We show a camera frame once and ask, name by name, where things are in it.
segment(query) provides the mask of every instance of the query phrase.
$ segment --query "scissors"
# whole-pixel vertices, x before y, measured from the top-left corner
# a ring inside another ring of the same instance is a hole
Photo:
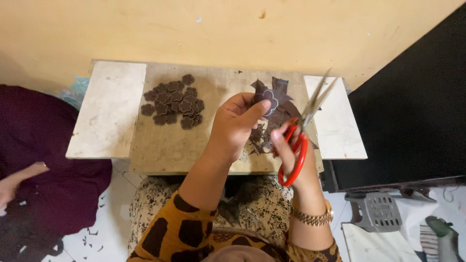
[[[304,127],[311,121],[312,117],[315,115],[315,113],[319,110],[320,106],[322,105],[323,101],[329,94],[329,92],[332,90],[333,86],[335,85],[336,78],[333,80],[333,82],[329,85],[329,87],[319,96],[319,93],[326,84],[325,80],[327,78],[328,73],[330,72],[330,69],[327,70],[325,73],[324,77],[322,77],[322,80],[319,82],[319,85],[315,89],[314,93],[312,94],[312,97],[309,99],[306,108],[304,109],[303,113],[299,118],[292,118],[288,120],[288,122],[291,122],[292,124],[288,127],[286,133],[285,133],[285,140],[288,142],[288,144],[291,143],[290,139],[295,130],[299,127],[301,127],[301,133],[298,135],[298,139],[294,145],[292,145],[291,150],[293,153],[299,152],[299,157],[297,161],[295,162],[295,165],[293,167],[293,170],[291,174],[288,176],[288,179],[286,181],[283,180],[283,164],[280,166],[280,169],[278,170],[278,182],[282,186],[290,186],[295,179],[298,177],[299,172],[302,169],[302,165],[304,164],[304,160],[306,159],[306,153],[308,151],[308,136],[306,135],[306,132],[304,131]]]

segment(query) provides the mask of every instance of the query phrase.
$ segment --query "wooden board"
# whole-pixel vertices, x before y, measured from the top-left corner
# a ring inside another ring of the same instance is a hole
[[[304,76],[308,93],[312,95],[322,76]],[[327,83],[335,78],[328,77]],[[314,115],[322,159],[366,159],[361,134],[349,104],[343,80],[339,77],[333,90],[322,104],[322,110]]]
[[[215,112],[231,96],[240,92],[254,92],[251,84],[260,79],[266,86],[272,87],[272,77],[289,80],[288,94],[295,100],[293,103],[302,111],[308,100],[308,93],[302,74],[295,72],[246,71],[239,73],[233,69],[219,69],[201,66],[147,63],[144,92],[151,90],[159,83],[181,80],[185,74],[192,74],[196,81],[191,85],[198,89],[198,98],[204,100],[205,109],[201,112],[203,123],[191,130],[182,130],[178,122],[157,126],[152,117],[139,113],[135,138],[131,154],[130,170],[132,172],[155,172],[157,174],[178,174],[190,170],[194,162],[202,154],[210,136]],[[147,103],[141,97],[141,105]],[[309,135],[316,144],[315,126],[311,123]],[[272,154],[249,155],[253,147],[247,143],[239,159],[233,163],[231,174],[277,173],[281,161]],[[318,171],[323,171],[320,154]]]
[[[145,63],[96,62],[67,158],[130,156],[145,72]]]

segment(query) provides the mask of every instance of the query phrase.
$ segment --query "gold watch strap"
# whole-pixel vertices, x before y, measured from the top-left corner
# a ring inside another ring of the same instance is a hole
[[[308,214],[305,214],[299,211],[293,205],[291,205],[290,213],[294,217],[299,219],[299,221],[303,222],[304,224],[318,227],[318,226],[330,224],[333,220],[333,210],[328,200],[325,200],[325,206],[327,208],[327,211],[323,215],[317,215],[317,216],[308,215]]]

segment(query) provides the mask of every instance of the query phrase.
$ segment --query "cable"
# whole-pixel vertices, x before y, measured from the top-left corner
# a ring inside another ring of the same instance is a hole
[[[453,191],[457,190],[459,188],[459,186],[457,186],[455,189],[453,190],[448,190],[448,192],[450,193],[450,195],[452,196],[452,200],[451,201],[448,201],[445,197],[445,192],[446,192],[446,187],[443,189],[443,199],[445,199],[445,201],[447,201],[448,203],[451,203],[455,200],[455,197],[453,196]]]

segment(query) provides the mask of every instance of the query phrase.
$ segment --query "maroon cloth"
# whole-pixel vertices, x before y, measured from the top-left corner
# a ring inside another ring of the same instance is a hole
[[[0,179],[44,161],[50,171],[23,181],[16,200],[27,201],[38,226],[61,235],[95,223],[112,172],[108,159],[65,158],[77,117],[56,97],[0,85]]]

